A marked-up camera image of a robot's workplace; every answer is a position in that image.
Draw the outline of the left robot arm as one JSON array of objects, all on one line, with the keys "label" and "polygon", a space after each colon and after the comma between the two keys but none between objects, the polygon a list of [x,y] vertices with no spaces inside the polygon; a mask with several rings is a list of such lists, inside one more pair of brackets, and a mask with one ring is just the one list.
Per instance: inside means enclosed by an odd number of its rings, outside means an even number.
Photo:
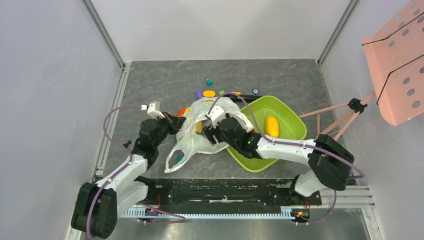
[{"label": "left robot arm", "polygon": [[103,179],[84,183],[78,192],[70,225],[89,237],[107,239],[116,227],[118,218],[134,204],[153,203],[157,190],[139,180],[156,161],[159,146],[169,135],[182,128],[186,118],[172,116],[145,119],[128,158]]}]

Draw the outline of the yellow fake pear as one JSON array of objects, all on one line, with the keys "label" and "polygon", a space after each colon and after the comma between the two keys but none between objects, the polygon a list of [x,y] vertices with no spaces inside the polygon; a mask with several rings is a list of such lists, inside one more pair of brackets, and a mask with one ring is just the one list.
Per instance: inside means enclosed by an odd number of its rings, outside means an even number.
[{"label": "yellow fake pear", "polygon": [[203,131],[203,122],[202,121],[197,122],[194,130],[196,134],[201,134]]}]

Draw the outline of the yellow fake lemon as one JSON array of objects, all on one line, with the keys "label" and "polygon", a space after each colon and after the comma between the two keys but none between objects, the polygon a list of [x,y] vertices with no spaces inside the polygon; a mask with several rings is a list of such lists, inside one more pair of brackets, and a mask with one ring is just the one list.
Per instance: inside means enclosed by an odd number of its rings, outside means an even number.
[{"label": "yellow fake lemon", "polygon": [[268,136],[278,138],[280,136],[280,124],[276,117],[267,116],[265,119],[265,132]]}]

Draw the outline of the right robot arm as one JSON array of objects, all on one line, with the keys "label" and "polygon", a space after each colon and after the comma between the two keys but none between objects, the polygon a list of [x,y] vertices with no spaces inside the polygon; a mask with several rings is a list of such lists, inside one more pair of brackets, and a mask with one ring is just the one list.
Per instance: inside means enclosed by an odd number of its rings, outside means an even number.
[{"label": "right robot arm", "polygon": [[217,125],[203,127],[202,134],[212,146],[225,143],[248,159],[278,159],[309,166],[310,171],[297,176],[288,191],[289,199],[295,204],[302,204],[325,188],[344,191],[355,160],[329,135],[320,134],[312,140],[275,138],[247,131],[229,115]]}]

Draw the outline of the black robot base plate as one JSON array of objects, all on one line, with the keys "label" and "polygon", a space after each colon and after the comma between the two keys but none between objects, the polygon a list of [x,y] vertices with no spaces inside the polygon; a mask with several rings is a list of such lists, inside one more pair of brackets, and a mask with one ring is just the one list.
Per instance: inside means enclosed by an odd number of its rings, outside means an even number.
[{"label": "black robot base plate", "polygon": [[294,190],[289,178],[143,178],[148,186],[143,202],[177,206],[188,202],[262,203],[271,206],[320,206],[321,194],[305,197]]}]

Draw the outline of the white plastic bag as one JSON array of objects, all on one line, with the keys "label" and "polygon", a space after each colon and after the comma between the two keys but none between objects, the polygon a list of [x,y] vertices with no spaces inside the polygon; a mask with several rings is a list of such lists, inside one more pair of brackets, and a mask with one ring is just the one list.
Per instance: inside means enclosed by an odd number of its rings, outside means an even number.
[{"label": "white plastic bag", "polygon": [[[234,117],[241,124],[244,131],[249,132],[254,128],[247,116],[241,112],[239,106],[228,97],[203,97],[196,100],[189,107],[189,111],[186,111],[183,115],[185,121],[176,134],[177,143],[166,158],[165,173],[168,174],[179,170],[196,153],[216,154],[229,146],[225,142],[210,143],[202,133],[202,129],[211,123],[208,119],[208,111],[215,100],[217,100],[217,103],[214,107],[220,107],[224,113]],[[176,151],[182,151],[183,158],[174,166],[170,166],[170,161]]]}]

